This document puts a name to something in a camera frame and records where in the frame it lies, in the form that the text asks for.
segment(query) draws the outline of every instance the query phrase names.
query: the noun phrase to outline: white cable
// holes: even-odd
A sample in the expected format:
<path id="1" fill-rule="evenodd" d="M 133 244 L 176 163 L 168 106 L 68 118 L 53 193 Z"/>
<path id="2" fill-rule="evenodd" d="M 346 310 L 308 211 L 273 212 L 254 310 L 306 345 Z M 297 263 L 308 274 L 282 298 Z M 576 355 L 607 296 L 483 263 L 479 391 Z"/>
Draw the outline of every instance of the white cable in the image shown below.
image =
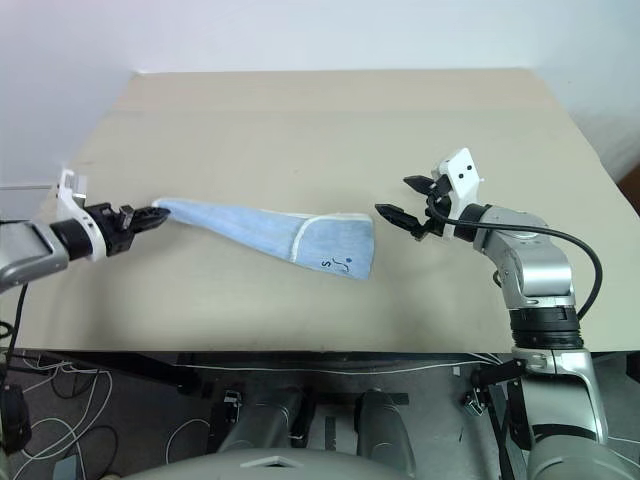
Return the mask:
<path id="1" fill-rule="evenodd" d="M 479 358 L 479 359 L 481 359 L 481 360 L 484 360 L 485 362 L 491 362 L 491 363 L 493 363 L 494 365 L 500 365 L 500 363 L 502 363 L 502 362 L 500 362 L 500 360 L 497 360 L 497 361 L 496 361 L 496 359 L 494 359 L 494 358 L 492 358 L 492 357 L 487 358 L 487 357 L 485 357 L 484 355 L 480 355 L 479 353 L 471 353 L 471 352 L 467 352 L 467 353 L 466 353 L 466 355 L 471 355 L 472 357 Z"/>
<path id="2" fill-rule="evenodd" d="M 82 430 L 78 435 L 78 438 L 82 437 L 87 430 L 89 430 L 91 428 L 91 426 L 96 422 L 96 420 L 98 419 L 98 417 L 102 414 L 102 412 L 104 411 L 104 409 L 106 408 L 107 404 L 109 403 L 109 399 L 111 398 L 111 391 L 113 390 L 113 378 L 111 377 L 111 373 L 109 372 L 101 372 L 101 375 L 106 375 L 107 378 L 109 379 L 109 390 L 107 391 L 107 396 L 104 399 L 104 402 L 102 403 L 102 405 L 100 406 L 100 409 L 98 410 L 98 413 L 96 413 L 96 415 L 93 417 L 93 419 L 89 422 L 89 424 L 84 428 L 84 430 Z M 93 399 L 93 394 L 95 392 L 95 388 L 96 385 L 98 383 L 98 376 L 96 376 L 95 380 L 93 381 L 93 386 L 91 387 L 91 393 L 89 394 L 89 400 L 87 401 L 87 407 L 84 411 L 84 414 L 82 415 L 82 418 L 80 419 L 80 421 L 76 424 L 75 427 L 73 427 L 73 433 L 75 434 L 76 430 L 80 428 L 80 425 L 82 424 L 82 422 L 84 422 L 84 420 L 87 418 L 87 414 L 89 413 L 89 409 L 91 407 L 91 401 Z M 31 428 L 39 425 L 40 423 L 42 423 L 44 420 L 39 420 L 36 423 L 34 423 Z M 64 441 L 65 438 L 67 438 L 69 435 L 71 434 L 68 433 L 65 436 L 63 436 L 62 438 L 58 439 L 55 443 L 49 445 L 48 447 L 46 447 L 45 449 L 41 450 L 40 452 L 36 453 L 35 455 L 31 456 L 29 455 L 27 452 L 25 452 L 24 450 L 22 450 L 22 453 L 29 459 L 32 460 L 47 460 L 49 458 L 53 458 L 56 455 L 60 454 L 61 452 L 64 452 L 66 449 L 68 449 L 71 445 L 73 445 L 73 442 L 65 445 L 64 447 L 58 449 L 57 451 L 55 451 L 54 453 L 50 453 L 48 455 L 43 455 L 46 452 L 48 452 L 49 450 L 53 449 L 54 447 L 58 446 L 60 443 L 62 443 Z"/>
<path id="3" fill-rule="evenodd" d="M 175 429 L 175 431 L 171 434 L 171 436 L 169 437 L 169 440 L 167 441 L 167 446 L 164 449 L 164 460 L 166 462 L 167 465 L 169 465 L 169 449 L 171 448 L 171 442 L 173 442 L 173 439 L 175 438 L 175 436 L 186 426 L 191 425 L 192 423 L 204 423 L 207 428 L 211 428 L 211 425 L 209 425 L 209 422 L 207 422 L 206 420 L 203 420 L 201 418 L 193 418 L 191 420 L 187 420 L 186 422 L 184 422 L 182 425 L 180 425 L 178 428 Z"/>
<path id="4" fill-rule="evenodd" d="M 75 368 L 73 365 L 69 364 L 69 365 L 63 365 L 62 366 L 62 371 L 64 373 L 98 373 L 98 369 L 93 369 L 93 370 L 80 370 Z"/>
<path id="5" fill-rule="evenodd" d="M 67 427 L 67 429 L 69 430 L 69 433 L 73 437 L 74 443 L 76 444 L 76 446 L 78 448 L 78 461 L 80 462 L 80 470 L 82 471 L 82 478 L 84 480 L 87 480 L 87 472 L 84 469 L 84 460 L 82 459 L 82 449 L 80 448 L 80 443 L 78 442 L 78 437 L 75 434 L 73 428 L 71 428 L 71 425 L 69 425 L 67 422 L 65 422 L 64 420 L 62 420 L 60 418 L 54 418 L 54 417 L 45 418 L 44 420 L 41 420 L 39 423 L 44 423 L 44 422 L 58 422 L 58 423 L 61 423 L 62 425 L 64 425 L 65 427 Z M 18 478 L 18 476 L 22 473 L 22 471 L 25 468 L 27 468 L 27 465 L 29 465 L 33 461 L 34 461 L 34 457 L 27 458 L 27 461 L 18 469 L 16 474 L 13 476 L 13 480 L 16 480 Z"/>
<path id="6" fill-rule="evenodd" d="M 53 365 L 33 365 L 32 363 L 27 362 L 26 358 L 23 358 L 22 361 L 24 362 L 24 364 L 31 368 L 32 370 L 38 370 L 38 371 L 43 371 L 43 370 L 53 370 L 54 368 L 58 368 L 58 367 L 63 367 L 65 365 L 70 365 L 71 362 L 60 362 L 60 363 L 55 363 Z"/>
<path id="7" fill-rule="evenodd" d="M 609 440 L 616 440 L 618 442 L 627 442 L 627 443 L 633 443 L 635 445 L 640 445 L 640 441 L 638 440 L 631 440 L 629 438 L 621 438 L 621 437 L 612 437 L 609 436 Z"/>
<path id="8" fill-rule="evenodd" d="M 455 362 L 455 363 L 442 363 L 438 365 L 422 365 L 420 367 L 402 368 L 399 370 L 384 370 L 384 371 L 371 371 L 371 372 L 350 372 L 348 370 L 316 370 L 314 368 L 261 368 L 261 367 L 218 367 L 207 365 L 186 365 L 176 364 L 176 367 L 191 367 L 202 368 L 205 370 L 223 370 L 229 372 L 310 372 L 310 373 L 328 373 L 330 375 L 386 375 L 392 373 L 407 373 L 417 372 L 419 370 L 429 370 L 431 368 L 440 367 L 458 367 L 461 365 L 472 365 L 484 363 L 486 365 L 495 365 L 495 362 L 489 362 L 488 360 L 470 360 L 468 362 Z"/>
<path id="9" fill-rule="evenodd" d="M 502 363 L 502 360 L 500 360 L 500 357 L 498 357 L 497 355 L 493 354 L 493 353 L 487 353 L 488 357 L 493 358 L 496 362 L 498 362 L 499 364 Z"/>
<path id="10" fill-rule="evenodd" d="M 629 462 L 631 465 L 633 465 L 637 469 L 640 469 L 640 465 L 638 465 L 636 462 L 634 462 L 630 458 L 625 457 L 624 455 L 622 455 L 621 453 L 616 452 L 615 450 L 611 450 L 611 451 L 613 453 L 615 453 L 617 456 L 619 456 L 621 459 L 626 460 L 627 462 Z"/>
<path id="11" fill-rule="evenodd" d="M 46 379 L 44 379 L 41 382 L 36 383 L 35 385 L 31 385 L 30 387 L 25 388 L 24 390 L 22 390 L 22 393 L 27 393 L 30 392 L 31 390 L 35 390 L 36 388 L 44 385 L 45 383 L 49 383 L 50 381 L 52 381 L 56 375 L 58 375 L 58 368 L 56 368 L 56 371 L 53 372 L 53 375 L 47 377 Z"/>

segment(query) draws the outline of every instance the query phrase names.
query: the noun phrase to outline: table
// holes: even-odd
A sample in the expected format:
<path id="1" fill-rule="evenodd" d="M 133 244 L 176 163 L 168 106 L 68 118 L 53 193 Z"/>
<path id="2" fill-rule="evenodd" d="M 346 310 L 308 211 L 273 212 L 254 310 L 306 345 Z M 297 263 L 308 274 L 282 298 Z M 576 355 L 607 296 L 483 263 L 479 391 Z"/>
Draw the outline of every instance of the table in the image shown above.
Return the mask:
<path id="1" fill-rule="evenodd" d="M 167 223 L 131 251 L 32 284 L 18 345 L 93 351 L 508 351 L 493 265 L 462 241 L 421 243 L 374 203 L 422 218 L 402 178 L 470 148 L 480 201 L 535 213 L 604 265 L 583 321 L 593 351 L 640 342 L 636 214 L 597 155 L 525 70 L 176 73 L 132 78 L 70 167 L 88 204 L 161 196 L 283 212 L 363 212 L 367 281 L 314 272 Z M 53 193 L 43 217 L 53 220 Z M 588 259 L 562 243 L 581 304 Z M 17 292 L 3 298 L 11 317 Z"/>

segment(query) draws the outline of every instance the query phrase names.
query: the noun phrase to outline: light blue cloth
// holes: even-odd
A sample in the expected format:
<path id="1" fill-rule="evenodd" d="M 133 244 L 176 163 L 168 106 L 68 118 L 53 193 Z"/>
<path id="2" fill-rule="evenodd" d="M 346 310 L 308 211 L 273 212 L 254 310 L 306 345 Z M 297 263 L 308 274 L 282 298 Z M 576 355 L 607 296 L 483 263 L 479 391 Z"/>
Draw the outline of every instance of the light blue cloth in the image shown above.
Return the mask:
<path id="1" fill-rule="evenodd" d="M 321 272 L 366 279 L 373 260 L 373 222 L 361 213 L 304 215 L 161 198 L 169 218 L 207 228 L 274 257 Z"/>

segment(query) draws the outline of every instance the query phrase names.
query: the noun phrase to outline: gray carpet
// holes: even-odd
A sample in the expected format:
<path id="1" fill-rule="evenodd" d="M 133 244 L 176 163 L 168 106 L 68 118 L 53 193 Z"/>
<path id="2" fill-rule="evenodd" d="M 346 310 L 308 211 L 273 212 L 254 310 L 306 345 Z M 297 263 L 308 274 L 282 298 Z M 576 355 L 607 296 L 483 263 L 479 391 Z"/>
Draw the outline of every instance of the gray carpet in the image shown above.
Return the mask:
<path id="1" fill-rule="evenodd" d="M 404 367 L 411 367 L 405 362 Z M 436 368 L 412 373 L 378 376 L 345 377 L 311 373 L 237 373 L 207 371 L 208 380 L 218 389 L 236 382 L 246 385 L 248 400 L 265 388 L 288 385 L 313 385 L 322 392 L 361 393 L 370 388 L 388 392 L 406 392 L 410 405 L 399 407 L 407 426 L 417 461 L 418 478 L 429 479 L 497 479 L 497 447 L 488 415 L 470 417 L 457 403 L 467 388 L 464 377 L 456 377 L 451 368 Z M 640 439 L 640 384 L 624 375 L 624 357 L 611 357 L 596 363 L 610 434 Z M 55 385 L 62 392 L 70 392 L 74 376 L 60 373 Z M 44 377 L 11 373 L 11 383 L 24 387 Z M 93 418 L 102 404 L 108 381 L 101 377 L 94 394 L 88 418 Z M 81 418 L 89 392 L 72 400 L 57 398 L 49 384 L 25 394 L 30 406 L 31 420 L 59 417 L 72 426 Z M 119 448 L 111 470 L 126 476 L 164 463 L 164 450 L 171 433 L 191 418 L 209 420 L 212 400 L 180 395 L 174 388 L 113 374 L 113 392 L 96 425 L 113 426 L 119 436 Z M 338 451 L 354 453 L 356 436 L 353 432 L 353 407 L 321 405 L 311 427 L 310 448 L 324 448 L 326 416 L 336 417 L 336 447 Z M 36 427 L 28 445 L 31 452 L 39 451 L 66 434 L 55 423 Z M 205 452 L 208 431 L 202 424 L 189 425 L 173 442 L 171 461 L 201 455 Z M 97 480 L 113 453 L 113 436 L 97 430 L 81 441 L 88 480 Z M 611 442 L 612 447 L 637 461 L 640 445 Z M 56 459 L 31 463 L 20 475 L 22 480 L 52 478 Z M 21 454 L 11 457 L 14 469 L 25 461 Z"/>

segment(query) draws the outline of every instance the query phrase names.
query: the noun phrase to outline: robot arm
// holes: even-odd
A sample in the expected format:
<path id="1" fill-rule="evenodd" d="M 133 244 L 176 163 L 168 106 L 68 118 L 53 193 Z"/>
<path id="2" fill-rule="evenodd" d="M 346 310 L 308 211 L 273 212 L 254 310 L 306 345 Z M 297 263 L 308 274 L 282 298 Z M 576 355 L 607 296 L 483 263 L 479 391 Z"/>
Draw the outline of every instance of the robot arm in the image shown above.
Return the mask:
<path id="1" fill-rule="evenodd" d="M 514 360 L 474 372 L 474 392 L 508 382 L 510 433 L 531 450 L 530 479 L 640 478 L 607 447 L 607 423 L 590 353 L 583 348 L 579 318 L 595 300 L 602 272 L 595 252 L 575 237 L 550 230 L 529 213 L 477 203 L 480 184 L 468 149 L 432 171 L 433 179 L 405 178 L 427 196 L 429 220 L 420 224 L 393 205 L 376 205 L 390 223 L 421 240 L 428 233 L 473 244 L 496 266 L 511 319 Z M 579 313 L 571 267 L 549 236 L 583 248 L 596 267 L 596 282 Z M 479 404 L 473 410 L 482 411 Z M 503 478 L 509 478 L 503 472 Z"/>
<path id="2" fill-rule="evenodd" d="M 98 261 L 131 247 L 136 234 L 160 226 L 165 208 L 129 205 L 118 212 L 110 203 L 85 207 L 83 177 L 64 170 L 57 193 L 57 219 L 0 223 L 0 294 L 67 268 L 72 260 Z"/>
<path id="3" fill-rule="evenodd" d="M 70 170 L 62 173 L 57 194 L 58 221 L 51 225 L 0 221 L 0 294 L 60 272 L 70 261 L 79 258 L 98 261 L 122 253 L 130 248 L 136 234 L 160 226 L 170 213 L 164 208 L 134 210 L 128 205 L 115 212 L 109 203 L 85 207 L 85 184 Z M 0 366 L 8 366 L 17 332 L 9 324 L 2 322 L 2 325 L 7 330 L 3 337 L 12 337 L 0 361 Z M 31 428 L 21 388 L 5 385 L 5 368 L 0 373 L 1 479 L 7 472 L 6 454 L 26 445 Z"/>

